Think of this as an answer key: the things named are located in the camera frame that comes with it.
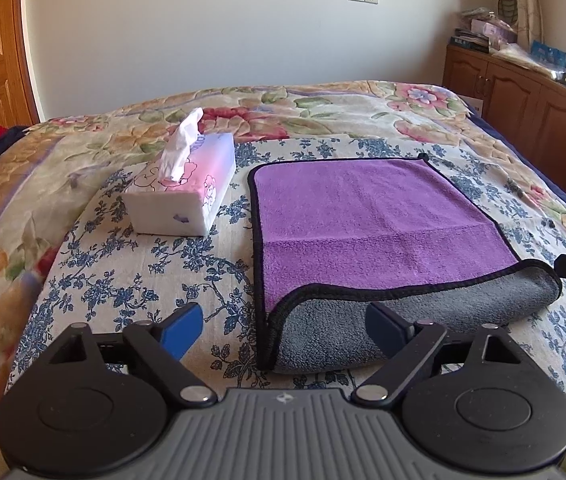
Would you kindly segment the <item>pink white tissue pack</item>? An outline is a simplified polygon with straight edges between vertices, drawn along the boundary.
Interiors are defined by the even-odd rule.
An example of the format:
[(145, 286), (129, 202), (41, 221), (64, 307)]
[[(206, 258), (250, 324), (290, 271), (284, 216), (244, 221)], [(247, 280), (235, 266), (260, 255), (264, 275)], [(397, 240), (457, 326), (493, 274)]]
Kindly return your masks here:
[(185, 117), (164, 151), (149, 162), (122, 193), (138, 234), (205, 236), (234, 176), (231, 133), (202, 134), (204, 111)]

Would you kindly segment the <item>floral plush bed blanket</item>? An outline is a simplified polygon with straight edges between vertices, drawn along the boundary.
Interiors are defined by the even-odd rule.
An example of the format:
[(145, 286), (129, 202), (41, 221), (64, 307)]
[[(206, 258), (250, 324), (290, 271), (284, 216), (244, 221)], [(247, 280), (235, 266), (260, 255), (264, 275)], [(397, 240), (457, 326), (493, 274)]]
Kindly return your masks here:
[[(204, 238), (136, 235), (122, 192), (197, 107), (205, 133), (236, 143), (215, 225)], [(190, 301), (202, 305), (205, 330), (187, 364), (211, 387), (353, 389), (366, 370), (257, 368), (246, 177), (265, 162), (422, 153), (519, 256), (550, 262), (566, 252), (566, 195), (458, 96), (429, 84), (206, 89), (29, 128), (0, 156), (0, 399), (69, 323), (117, 332)]]

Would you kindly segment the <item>dark book stack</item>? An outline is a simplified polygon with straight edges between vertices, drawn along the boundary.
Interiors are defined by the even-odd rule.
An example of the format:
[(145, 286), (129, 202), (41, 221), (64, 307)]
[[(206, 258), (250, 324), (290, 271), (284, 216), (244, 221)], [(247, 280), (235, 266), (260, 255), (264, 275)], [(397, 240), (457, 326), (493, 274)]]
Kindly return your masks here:
[(463, 28), (454, 29), (454, 34), (450, 37), (449, 44), (466, 50), (489, 53), (488, 37)]

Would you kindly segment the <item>pink box on cabinet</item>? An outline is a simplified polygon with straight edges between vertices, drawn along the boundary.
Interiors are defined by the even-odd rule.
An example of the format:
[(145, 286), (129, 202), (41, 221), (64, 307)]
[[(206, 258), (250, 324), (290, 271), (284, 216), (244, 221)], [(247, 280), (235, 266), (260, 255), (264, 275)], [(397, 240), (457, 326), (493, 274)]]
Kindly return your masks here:
[(518, 34), (515, 30), (506, 22), (498, 20), (498, 18), (489, 18), (489, 20), (472, 18), (471, 30), (486, 36), (491, 42), (507, 42), (508, 44), (516, 44), (518, 42)]

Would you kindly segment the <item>dark woven vase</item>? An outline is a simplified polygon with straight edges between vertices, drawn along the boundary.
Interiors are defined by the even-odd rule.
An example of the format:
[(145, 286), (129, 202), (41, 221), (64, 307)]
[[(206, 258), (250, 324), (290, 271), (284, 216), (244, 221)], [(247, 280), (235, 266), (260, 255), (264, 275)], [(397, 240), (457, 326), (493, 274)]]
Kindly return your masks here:
[(497, 14), (501, 21), (510, 25), (518, 21), (518, 0), (498, 0)]

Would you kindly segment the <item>beige patterned curtain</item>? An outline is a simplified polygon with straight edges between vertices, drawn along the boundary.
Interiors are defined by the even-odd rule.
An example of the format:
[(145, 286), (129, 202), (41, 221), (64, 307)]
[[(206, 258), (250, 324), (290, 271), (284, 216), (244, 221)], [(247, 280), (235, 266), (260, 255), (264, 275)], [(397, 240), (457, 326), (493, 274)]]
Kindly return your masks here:
[(518, 0), (518, 43), (530, 50), (535, 41), (544, 41), (540, 0)]

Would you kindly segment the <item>blue packet on cabinet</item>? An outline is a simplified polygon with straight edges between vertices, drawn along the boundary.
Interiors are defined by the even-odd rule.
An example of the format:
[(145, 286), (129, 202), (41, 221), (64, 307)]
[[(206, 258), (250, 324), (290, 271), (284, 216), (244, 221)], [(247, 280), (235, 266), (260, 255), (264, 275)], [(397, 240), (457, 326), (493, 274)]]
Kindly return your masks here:
[(530, 55), (539, 62), (562, 68), (566, 67), (566, 52), (554, 47), (549, 47), (538, 40), (533, 41), (530, 47)]

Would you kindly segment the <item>wooden sideboard cabinet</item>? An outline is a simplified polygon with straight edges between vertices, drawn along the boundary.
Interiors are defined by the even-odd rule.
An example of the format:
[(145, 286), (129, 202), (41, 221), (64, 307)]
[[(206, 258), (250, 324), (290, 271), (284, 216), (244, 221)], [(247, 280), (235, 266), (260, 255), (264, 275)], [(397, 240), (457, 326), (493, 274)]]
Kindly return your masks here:
[(447, 47), (443, 86), (483, 102), (482, 117), (566, 193), (566, 88), (494, 56)]

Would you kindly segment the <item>purple and grey microfibre towel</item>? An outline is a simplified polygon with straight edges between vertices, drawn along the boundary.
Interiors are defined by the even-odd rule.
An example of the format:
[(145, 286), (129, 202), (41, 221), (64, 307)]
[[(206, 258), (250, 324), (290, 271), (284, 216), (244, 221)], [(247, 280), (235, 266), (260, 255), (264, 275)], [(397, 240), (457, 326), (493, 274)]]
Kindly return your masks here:
[(467, 334), (561, 295), (552, 267), (518, 257), (497, 222), (425, 156), (271, 162), (247, 182), (261, 370), (381, 361), (365, 329), (370, 302)]

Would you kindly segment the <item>white box beside bed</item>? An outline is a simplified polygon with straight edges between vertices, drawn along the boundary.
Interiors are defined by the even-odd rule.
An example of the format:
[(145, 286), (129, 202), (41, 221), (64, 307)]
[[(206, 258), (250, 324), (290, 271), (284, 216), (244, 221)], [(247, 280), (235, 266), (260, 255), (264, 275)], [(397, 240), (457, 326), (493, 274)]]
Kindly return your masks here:
[(483, 115), (484, 101), (482, 99), (471, 98), (470, 96), (460, 96), (460, 98), (473, 108), (476, 115)]

